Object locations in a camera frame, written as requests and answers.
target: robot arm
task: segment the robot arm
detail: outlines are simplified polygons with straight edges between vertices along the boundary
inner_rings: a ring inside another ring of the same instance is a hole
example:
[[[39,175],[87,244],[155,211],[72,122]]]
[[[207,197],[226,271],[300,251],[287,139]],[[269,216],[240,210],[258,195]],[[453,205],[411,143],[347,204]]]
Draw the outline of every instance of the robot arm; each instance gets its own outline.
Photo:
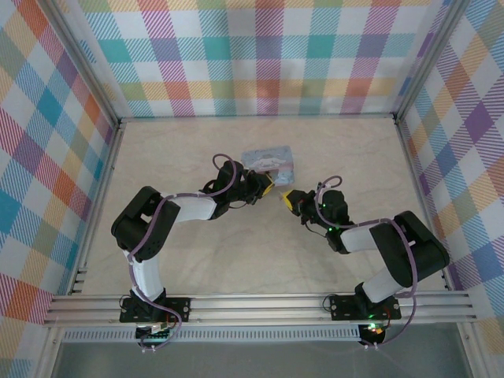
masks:
[[[399,291],[412,286],[413,274],[406,247],[391,224],[376,222],[355,225],[348,216],[348,205],[341,191],[326,191],[321,204],[315,202],[315,194],[315,191],[289,191],[283,198],[289,210],[301,218],[301,224],[310,222],[325,228],[325,238],[334,251],[350,254],[359,250],[378,250],[385,262],[385,267],[373,278],[356,286],[355,296],[351,300],[360,313],[353,316],[367,318],[386,301],[391,301]],[[319,217],[315,206],[319,206],[327,221],[342,227],[335,228],[327,224]],[[409,242],[418,281],[449,264],[446,249],[415,214],[405,211],[395,216],[394,221]]]
[[[139,292],[154,303],[162,306],[166,304],[165,289],[159,276],[158,253],[175,223],[217,219],[228,211],[231,203],[244,201],[246,204],[253,205],[273,187],[273,181],[269,175],[244,169],[237,161],[234,163],[235,181],[226,192],[213,197],[175,197],[162,205],[149,238],[131,262],[137,286],[131,290],[130,303],[132,312],[137,314],[137,318],[138,312],[144,315],[145,322],[161,321],[165,316],[162,311],[144,302]],[[209,181],[200,193],[216,193],[228,186],[232,177],[232,163],[226,161],[219,169],[217,178]],[[166,196],[167,194],[162,194],[152,187],[143,187],[114,221],[112,235],[126,256],[144,238],[150,227],[149,218],[154,215],[154,211]]]

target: metal rail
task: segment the metal rail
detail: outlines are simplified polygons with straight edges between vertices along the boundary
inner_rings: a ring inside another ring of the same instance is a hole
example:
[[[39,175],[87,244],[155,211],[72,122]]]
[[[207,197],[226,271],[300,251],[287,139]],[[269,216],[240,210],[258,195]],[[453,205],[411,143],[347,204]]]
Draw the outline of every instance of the metal rail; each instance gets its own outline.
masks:
[[[327,294],[301,295],[173,295],[189,297],[191,315],[184,327],[368,324],[368,321],[332,321],[322,308]],[[119,323],[120,295],[72,295],[54,297],[46,316],[47,327],[111,326]],[[405,323],[413,301],[399,299]],[[413,322],[462,323],[476,320],[469,295],[464,291],[424,291],[417,293],[417,313]]]
[[[77,71],[79,71],[79,74],[83,77],[84,82],[89,87],[97,103],[100,105],[103,113],[115,126],[117,126],[120,118],[116,114],[110,98],[107,96],[99,80],[96,78],[90,63],[86,58],[86,54],[82,50],[82,46],[72,33],[72,30],[68,26],[59,7],[54,3],[54,0],[37,0],[37,2],[46,15],[47,20],[56,31],[57,36],[63,43],[66,52],[76,65]]]
[[[452,2],[450,8],[447,11],[447,14],[441,23],[441,27],[438,32],[434,36],[434,39],[431,42],[431,47],[428,52],[425,54],[421,66],[415,73],[411,84],[409,85],[404,98],[402,99],[401,104],[399,105],[397,111],[397,118],[399,120],[404,120],[406,114],[410,110],[411,106],[414,104],[415,100],[418,97],[418,94],[421,91],[421,88],[424,86],[425,81],[430,75],[432,69],[437,63],[441,53],[444,51],[444,48],[447,46],[450,37],[453,35],[455,28],[458,25],[458,22],[464,15],[465,10],[469,6],[470,0],[457,0]]]
[[[249,116],[240,116],[241,118],[253,118],[260,117],[261,119],[278,119],[278,116],[257,116],[257,115],[249,115]],[[393,115],[391,113],[354,113],[354,114],[321,114],[321,115],[298,115],[298,114],[284,114],[281,116],[282,119],[306,119],[310,120],[313,118],[317,119],[333,119],[333,120],[353,120],[353,119],[375,119],[375,118],[392,118]],[[216,120],[215,116],[200,116],[198,119],[207,118],[209,120]],[[192,122],[194,117],[177,117],[177,122],[187,121]],[[232,119],[232,117],[221,117],[220,120]],[[150,118],[137,118],[137,117],[125,117],[121,119],[124,123],[135,123],[135,122],[167,122],[173,121],[173,117],[150,117]]]

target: black mounting bracket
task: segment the black mounting bracket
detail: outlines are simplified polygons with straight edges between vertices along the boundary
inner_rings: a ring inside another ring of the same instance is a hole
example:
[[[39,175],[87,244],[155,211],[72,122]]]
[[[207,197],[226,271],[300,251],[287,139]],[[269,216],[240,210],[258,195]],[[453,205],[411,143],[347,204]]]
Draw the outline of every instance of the black mounting bracket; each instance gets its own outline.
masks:
[[[388,321],[401,319],[399,302],[389,297],[373,308],[362,311],[356,295],[331,295],[329,297],[331,320],[333,321]]]
[[[359,335],[361,336],[361,340],[359,341],[362,345],[369,344],[381,344],[385,340],[385,335],[387,334],[387,330],[384,329],[377,333],[376,330],[372,330],[368,325],[360,324],[359,326]]]
[[[120,323],[163,323],[166,321],[172,323],[177,321],[175,315],[166,313],[162,309],[144,302],[133,291],[130,291],[130,295],[131,297],[125,298],[120,304]],[[166,291],[163,291],[154,300],[154,303],[176,311],[182,318],[182,322],[189,321],[189,313],[191,312],[190,298],[167,298]]]

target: metal grate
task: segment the metal grate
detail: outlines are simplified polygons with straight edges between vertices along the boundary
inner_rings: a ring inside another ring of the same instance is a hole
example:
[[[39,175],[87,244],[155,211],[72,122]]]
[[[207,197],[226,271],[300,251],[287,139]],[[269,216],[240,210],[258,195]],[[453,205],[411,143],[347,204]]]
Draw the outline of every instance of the metal grate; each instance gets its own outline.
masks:
[[[86,279],[87,268],[78,268],[69,295],[81,294]]]
[[[165,338],[150,337],[150,341]],[[358,341],[357,325],[325,325],[296,327],[186,327],[173,341],[177,342],[294,342],[294,341]],[[125,343],[135,342],[135,329],[68,328],[63,343]]]

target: beige marble floor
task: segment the beige marble floor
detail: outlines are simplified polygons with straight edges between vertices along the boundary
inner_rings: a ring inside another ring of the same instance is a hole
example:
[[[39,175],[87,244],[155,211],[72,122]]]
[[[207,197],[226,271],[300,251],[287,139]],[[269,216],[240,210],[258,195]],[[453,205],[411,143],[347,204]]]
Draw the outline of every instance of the beige marble floor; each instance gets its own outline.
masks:
[[[126,260],[110,226],[144,185],[196,191],[216,177],[211,158],[224,152],[289,145],[295,184],[308,191],[339,174],[354,221],[421,211],[390,119],[233,118],[128,124],[87,266],[85,294],[123,294]],[[383,266],[377,251],[339,255],[307,232],[280,200],[280,189],[255,206],[218,220],[176,224],[160,253],[168,293],[304,293],[352,291]],[[421,283],[441,290],[440,274]]]

